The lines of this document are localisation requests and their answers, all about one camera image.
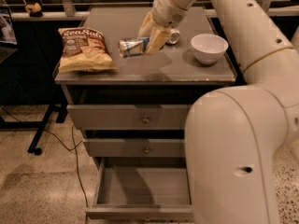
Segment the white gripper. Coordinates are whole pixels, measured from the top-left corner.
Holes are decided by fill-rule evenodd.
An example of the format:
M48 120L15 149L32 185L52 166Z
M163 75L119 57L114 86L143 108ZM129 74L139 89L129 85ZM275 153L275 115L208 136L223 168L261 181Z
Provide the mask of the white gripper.
M177 27L186 16L187 11L176 6L171 0L154 0L150 11L139 29L139 37L149 37L146 53L157 53L170 37L170 29ZM164 27L154 27L155 22Z

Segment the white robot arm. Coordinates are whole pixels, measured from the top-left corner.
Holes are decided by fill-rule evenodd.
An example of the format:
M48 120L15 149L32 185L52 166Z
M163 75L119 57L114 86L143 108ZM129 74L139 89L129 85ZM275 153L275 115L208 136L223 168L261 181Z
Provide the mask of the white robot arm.
M154 0L156 53L196 0ZM194 224L279 224L273 156L298 137L299 53L255 0L210 0L246 81L191 107L185 155Z

